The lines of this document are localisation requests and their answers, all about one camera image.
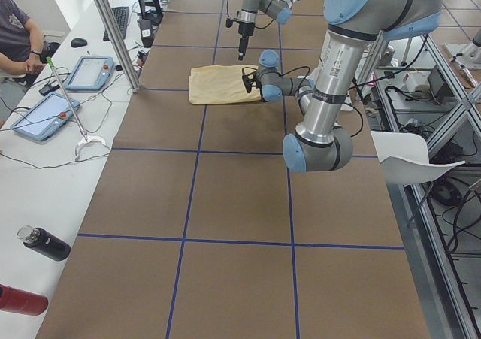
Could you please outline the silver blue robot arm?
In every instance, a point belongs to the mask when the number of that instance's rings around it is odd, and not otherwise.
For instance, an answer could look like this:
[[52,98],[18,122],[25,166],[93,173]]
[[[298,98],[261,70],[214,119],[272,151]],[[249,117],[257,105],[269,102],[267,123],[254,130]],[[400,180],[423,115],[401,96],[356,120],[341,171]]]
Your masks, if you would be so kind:
[[257,70],[242,77],[246,91],[260,89],[267,102],[294,96],[304,115],[283,139],[290,171],[333,171],[349,162],[352,139],[336,120],[365,48],[381,32],[396,40],[434,31],[441,4],[442,0],[325,0],[328,29],[315,80],[283,76],[277,70],[277,53],[262,52]]
[[280,25],[287,23],[292,15],[292,6],[297,0],[243,0],[241,9],[235,16],[228,14],[225,26],[230,28],[238,24],[240,42],[238,59],[242,61],[246,55],[250,37],[256,29],[257,13],[261,11]]

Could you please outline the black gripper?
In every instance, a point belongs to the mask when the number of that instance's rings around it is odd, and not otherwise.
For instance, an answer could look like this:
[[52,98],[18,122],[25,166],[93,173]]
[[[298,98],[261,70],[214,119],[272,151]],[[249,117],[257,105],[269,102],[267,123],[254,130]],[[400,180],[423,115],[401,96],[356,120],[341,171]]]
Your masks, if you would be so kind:
[[233,23],[237,23],[238,33],[240,34],[240,43],[238,46],[238,60],[243,61],[248,48],[249,38],[253,36],[256,14],[252,11],[238,11],[235,18],[228,17],[225,26],[230,28]]
[[253,89],[262,91],[262,83],[257,68],[244,66],[241,69],[241,73],[243,85],[247,93],[250,94]]

